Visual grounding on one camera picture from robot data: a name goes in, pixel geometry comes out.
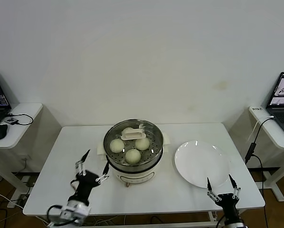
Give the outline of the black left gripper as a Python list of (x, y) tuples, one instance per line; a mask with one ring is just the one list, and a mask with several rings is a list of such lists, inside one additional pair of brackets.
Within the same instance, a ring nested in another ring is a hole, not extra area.
[(103, 173), (101, 176), (94, 174), (90, 171), (86, 171), (84, 162), (86, 161), (90, 150), (88, 150), (82, 158), (76, 162), (76, 179), (72, 180), (70, 184), (78, 182), (78, 186), (75, 193), (69, 197), (69, 200), (76, 200), (79, 202), (88, 202), (92, 188), (99, 186), (109, 175), (109, 162), (106, 162)]

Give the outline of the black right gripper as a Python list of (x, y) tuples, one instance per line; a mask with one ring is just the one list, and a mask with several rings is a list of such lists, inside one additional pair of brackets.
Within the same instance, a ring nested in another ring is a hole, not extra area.
[(236, 204), (239, 202), (239, 193), (241, 188), (238, 187), (236, 181), (229, 175), (233, 193), (215, 194), (212, 190), (209, 178), (207, 178), (207, 195), (223, 209), (226, 221), (240, 221), (241, 218), (236, 208)]

